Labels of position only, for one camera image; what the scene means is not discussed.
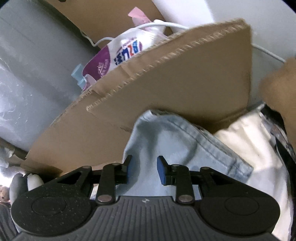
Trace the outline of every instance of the white wire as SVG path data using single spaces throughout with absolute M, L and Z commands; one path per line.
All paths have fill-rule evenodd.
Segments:
M 165 27 L 172 27 L 172 28 L 180 28 L 180 29 L 184 29 L 184 30 L 188 30 L 189 29 L 189 27 L 186 27 L 186 26 L 183 26 L 183 25 L 180 25 L 180 24 L 177 24 L 177 23 L 169 23 L 169 22 L 144 23 L 142 25 L 137 26 L 136 28 L 147 28 L 147 27 L 153 27 L 153 26 L 165 26 Z M 112 41 L 114 39 L 114 38 L 111 38 L 111 37 L 105 37 L 105 38 L 100 39 L 98 42 L 96 42 L 94 44 L 93 41 L 88 36 L 86 36 L 83 32 L 81 32 L 81 34 L 82 34 L 82 36 L 84 36 L 85 38 L 87 38 L 90 41 L 90 43 L 92 44 L 92 46 L 94 46 L 94 47 L 97 46 L 100 42 L 102 42 L 104 40 L 110 40 L 110 41 Z M 282 63 L 285 63 L 286 62 L 283 58 L 281 58 L 281 57 L 277 56 L 276 54 L 274 54 L 273 52 L 270 52 L 269 50 L 261 47 L 260 45 L 257 45 L 257 44 L 254 44 L 253 43 L 252 46 L 253 46 L 253 48 L 258 49 L 258 50 L 266 53 L 267 55 L 269 55 L 269 56 L 277 59 L 278 61 L 281 61 Z
M 253 48 L 258 49 L 258 50 L 260 50 L 260 51 L 268 54 L 269 56 L 277 59 L 278 61 L 281 61 L 282 63 L 285 63 L 286 62 L 283 58 L 281 58 L 281 57 L 277 56 L 276 54 L 274 54 L 273 52 L 270 52 L 269 50 L 261 47 L 260 45 L 257 45 L 257 44 L 254 44 L 253 43 L 252 46 L 253 46 Z
M 104 41 L 104 40 L 110 40 L 110 41 L 112 41 L 112 40 L 114 39 L 114 38 L 111 38 L 111 37 L 105 37 L 105 38 L 100 39 L 98 42 L 94 43 L 94 42 L 93 42 L 88 36 L 86 36 L 82 31 L 80 31 L 80 32 L 81 32 L 81 34 L 82 34 L 83 37 L 87 38 L 87 39 L 89 40 L 89 42 L 91 42 L 91 44 L 92 44 L 93 47 L 98 46 L 98 44 L 99 44 L 100 42 Z

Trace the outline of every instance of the brown plush toy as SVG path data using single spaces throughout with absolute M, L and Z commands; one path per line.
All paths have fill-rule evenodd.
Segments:
M 9 201 L 9 188 L 0 185 L 0 202 Z

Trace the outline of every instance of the cardboard edge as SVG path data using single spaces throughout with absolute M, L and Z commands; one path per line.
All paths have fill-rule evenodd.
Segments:
M 229 24 L 232 23 L 233 26 L 228 26 L 227 28 L 221 29 L 220 31 L 215 31 L 212 34 L 209 34 L 205 37 L 199 38 L 195 41 L 191 41 L 190 43 L 183 45 L 180 48 L 177 48 L 174 52 L 170 52 L 165 56 L 162 56 L 161 58 L 157 59 L 154 61 L 153 64 L 149 64 L 147 65 L 145 68 L 143 68 L 141 71 L 139 71 L 138 73 L 133 74 L 133 76 L 131 76 L 129 73 L 126 72 L 126 74 L 128 76 L 130 76 L 126 81 L 122 82 L 121 85 L 117 85 L 114 89 L 112 89 L 111 91 L 109 91 L 108 93 L 105 94 L 104 97 L 99 97 L 97 101 L 95 101 L 93 104 L 89 105 L 86 107 L 86 110 L 91 112 L 91 110 L 93 108 L 95 108 L 96 106 L 98 106 L 101 102 L 105 101 L 106 99 L 110 98 L 112 95 L 114 95 L 116 92 L 118 92 L 120 89 L 124 88 L 126 85 L 134 82 L 136 79 L 138 79 L 140 76 L 142 76 L 143 74 L 145 74 L 146 72 L 150 71 L 151 69 L 157 67 L 158 65 L 167 62 L 173 58 L 176 58 L 178 56 L 180 56 L 182 53 L 188 51 L 189 49 L 195 48 L 199 45 L 208 43 L 208 42 L 212 42 L 215 40 L 218 40 L 220 38 L 225 37 L 228 34 L 233 34 L 236 33 L 238 31 L 244 30 L 246 28 L 250 28 L 250 25 L 248 25 L 243 19 L 239 19 L 239 20 L 233 20 L 230 22 L 225 22 L 224 24 Z M 208 24 L 208 25 L 203 25 L 203 26 L 199 26 L 196 28 L 200 28 L 200 27 L 205 27 L 205 26 L 212 26 L 212 25 L 218 25 L 220 23 L 215 23 L 215 24 Z M 167 43 L 168 41 L 170 41 L 171 39 L 175 39 L 176 37 L 180 37 L 182 35 L 184 35 L 187 31 L 182 32 L 181 34 L 177 34 L 174 35 L 172 38 L 164 40 L 161 43 L 158 43 L 152 47 L 150 47 L 149 49 L 147 49 L 146 51 L 149 51 L 151 49 L 157 48 L 159 46 L 161 46 L 162 44 Z M 137 55 L 136 57 L 140 57 L 142 54 L 144 54 L 145 52 L 141 52 L 139 55 Z

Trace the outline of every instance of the plastic wrap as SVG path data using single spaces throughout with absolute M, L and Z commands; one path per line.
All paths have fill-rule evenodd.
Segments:
M 0 137 L 29 151 L 81 93 L 71 72 L 95 50 L 38 1 L 8 1 L 0 33 Z

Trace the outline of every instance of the denim fabric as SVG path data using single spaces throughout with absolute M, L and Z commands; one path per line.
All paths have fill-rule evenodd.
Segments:
M 182 164 L 199 171 L 211 167 L 245 183 L 253 168 L 209 132 L 184 118 L 158 110 L 146 111 L 136 121 L 124 150 L 132 155 L 129 183 L 118 185 L 116 194 L 126 196 L 173 196 L 176 188 L 162 186 L 156 161 L 164 156 L 169 164 Z M 200 199 L 197 186 L 195 198 Z

